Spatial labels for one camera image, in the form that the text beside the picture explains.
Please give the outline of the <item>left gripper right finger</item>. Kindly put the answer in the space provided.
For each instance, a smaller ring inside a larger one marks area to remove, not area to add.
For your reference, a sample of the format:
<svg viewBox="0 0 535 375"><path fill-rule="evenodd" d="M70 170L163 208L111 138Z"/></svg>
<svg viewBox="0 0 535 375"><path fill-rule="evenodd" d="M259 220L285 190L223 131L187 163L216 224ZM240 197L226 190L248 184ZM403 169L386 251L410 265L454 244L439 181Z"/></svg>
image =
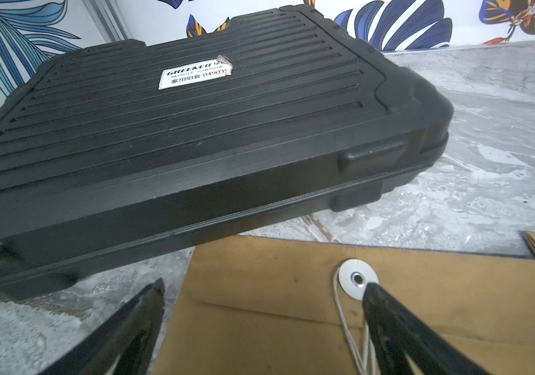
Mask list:
<svg viewBox="0 0 535 375"><path fill-rule="evenodd" d="M424 374L488 373L379 284L367 284L362 305L382 374L414 373L408 359Z"/></svg>

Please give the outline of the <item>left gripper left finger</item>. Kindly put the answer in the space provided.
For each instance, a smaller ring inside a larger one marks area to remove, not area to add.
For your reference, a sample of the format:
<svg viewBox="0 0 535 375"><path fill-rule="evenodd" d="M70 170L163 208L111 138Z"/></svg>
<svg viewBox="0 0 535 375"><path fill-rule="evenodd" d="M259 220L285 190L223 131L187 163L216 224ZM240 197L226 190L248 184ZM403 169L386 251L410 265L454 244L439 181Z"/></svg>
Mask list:
<svg viewBox="0 0 535 375"><path fill-rule="evenodd" d="M164 281L145 286L43 374L146 374L164 317Z"/></svg>

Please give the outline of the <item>black plastic tool case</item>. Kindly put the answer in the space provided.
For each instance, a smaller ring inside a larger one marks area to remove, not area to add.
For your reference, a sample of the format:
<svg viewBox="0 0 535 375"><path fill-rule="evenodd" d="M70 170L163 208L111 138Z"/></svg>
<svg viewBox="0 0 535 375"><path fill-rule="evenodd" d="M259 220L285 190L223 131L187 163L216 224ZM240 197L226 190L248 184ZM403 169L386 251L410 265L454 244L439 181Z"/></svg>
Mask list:
<svg viewBox="0 0 535 375"><path fill-rule="evenodd" d="M378 200L453 106L308 5L53 57L0 107L0 299Z"/></svg>

